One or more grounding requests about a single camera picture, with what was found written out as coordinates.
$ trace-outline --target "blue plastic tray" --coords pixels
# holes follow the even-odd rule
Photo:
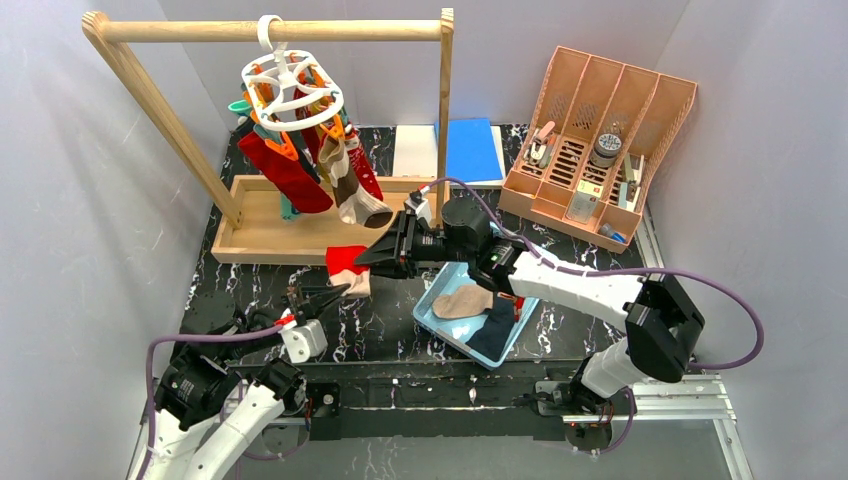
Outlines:
[[[489,357],[465,344],[465,342],[470,340],[471,336],[483,326],[483,323],[486,322],[487,314],[483,313],[474,317],[445,320],[437,317],[436,314],[433,313],[433,302],[438,296],[450,295],[462,285],[473,283],[475,283],[474,280],[468,276],[467,264],[454,262],[446,263],[445,266],[442,267],[442,271],[436,275],[436,278],[433,280],[433,284],[430,285],[430,288],[424,292],[421,300],[419,300],[415,305],[415,308],[412,310],[412,315],[415,317],[415,321],[418,322],[419,325],[424,327],[426,330],[429,330],[433,333],[433,335],[439,337],[460,352],[469,356],[480,365],[492,370],[501,366],[506,359],[507,353],[509,353],[509,350],[515,343],[515,340],[518,339],[518,334],[521,333],[521,330],[523,330],[524,326],[527,325],[527,321],[530,319],[530,314],[533,313],[536,305],[538,305],[539,299],[527,298],[524,300],[524,306],[521,309],[521,318],[515,323],[515,326],[512,327],[512,331],[509,333],[509,338],[506,341],[506,345],[504,345],[504,351],[501,353],[500,358],[497,362],[494,362]]]

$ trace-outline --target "gray wall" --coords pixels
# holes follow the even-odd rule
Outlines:
[[[123,478],[145,350],[177,329],[211,205],[83,36],[94,9],[164,19],[155,0],[0,2],[3,478]],[[136,52],[220,165],[185,51]]]
[[[170,20],[436,19],[454,7],[452,118],[528,122],[557,45],[651,68],[686,0],[182,0],[161,2]],[[432,124],[438,111],[437,43],[305,43],[365,125]],[[186,44],[186,52],[225,122],[241,98],[238,72],[264,54],[258,43]]]
[[[699,82],[650,204],[666,264],[708,274],[763,317],[760,358],[723,374],[757,478],[844,478],[848,393],[848,5],[692,1],[658,69]],[[693,287],[699,351],[753,330]]]

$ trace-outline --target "blue book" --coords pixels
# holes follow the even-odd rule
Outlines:
[[[436,140],[439,124],[436,124]],[[448,176],[465,182],[502,180],[492,126],[487,118],[451,120],[448,124]]]

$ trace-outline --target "beige sock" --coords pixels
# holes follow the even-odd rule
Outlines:
[[[344,295],[347,298],[362,298],[371,296],[371,272],[366,270],[359,275],[350,270],[342,270],[341,272],[330,275],[330,284],[333,286],[343,285],[347,283],[350,288],[345,290]]]
[[[342,222],[380,228],[391,221],[394,214],[389,206],[374,198],[359,183],[342,143],[329,136],[325,138],[318,152],[318,162],[330,176]]]
[[[456,318],[480,315],[492,308],[494,293],[480,285],[463,285],[450,295],[441,295],[433,302],[433,313],[439,318]]]

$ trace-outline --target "wooden pole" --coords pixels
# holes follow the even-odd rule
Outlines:
[[[439,20],[337,20],[272,22],[274,42],[438,42]],[[107,42],[256,42],[257,22],[108,22],[101,26]]]
[[[109,17],[101,12],[88,12],[82,19],[83,32],[94,48],[150,117],[186,167],[197,177],[221,213],[236,228],[240,227],[242,213],[238,205],[138,58],[126,43],[110,43],[104,38],[104,29],[108,28],[109,24]]]
[[[447,175],[448,157],[448,124],[450,122],[450,77],[451,61],[453,59],[453,9],[442,9],[441,36],[442,61],[439,75],[439,150],[436,167],[436,178]],[[436,187],[436,221],[442,221],[442,207],[445,204],[445,188],[449,185],[440,183]]]

